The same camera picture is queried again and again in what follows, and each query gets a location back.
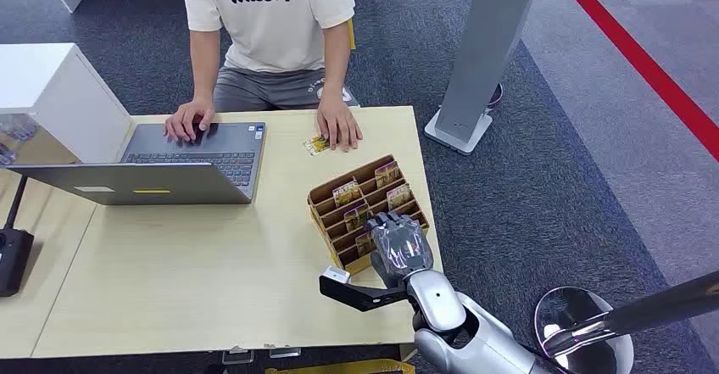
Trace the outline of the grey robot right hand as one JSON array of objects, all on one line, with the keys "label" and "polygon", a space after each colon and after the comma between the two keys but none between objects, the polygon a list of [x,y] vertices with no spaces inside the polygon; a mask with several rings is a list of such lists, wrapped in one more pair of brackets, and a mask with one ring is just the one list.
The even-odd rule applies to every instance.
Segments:
[{"label": "grey robot right hand", "polygon": [[386,288],[399,287],[411,274],[433,268],[432,250],[417,220],[380,212],[365,223],[365,230],[376,248],[371,264]]}]

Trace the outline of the person's left hand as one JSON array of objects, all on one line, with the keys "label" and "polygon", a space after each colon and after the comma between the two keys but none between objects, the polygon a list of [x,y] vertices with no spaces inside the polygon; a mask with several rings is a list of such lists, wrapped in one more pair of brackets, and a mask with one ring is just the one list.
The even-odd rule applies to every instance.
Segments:
[{"label": "person's left hand", "polygon": [[347,153],[357,149],[363,134],[340,93],[324,92],[317,109],[317,125],[329,148]]}]

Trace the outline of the person's right hand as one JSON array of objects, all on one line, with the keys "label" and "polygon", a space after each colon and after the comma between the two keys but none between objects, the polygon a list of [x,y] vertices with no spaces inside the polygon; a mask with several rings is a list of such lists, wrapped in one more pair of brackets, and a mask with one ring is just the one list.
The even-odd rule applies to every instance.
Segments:
[{"label": "person's right hand", "polygon": [[215,117],[210,100],[193,99],[179,106],[163,124],[163,136],[168,142],[194,142],[198,133],[207,131]]}]

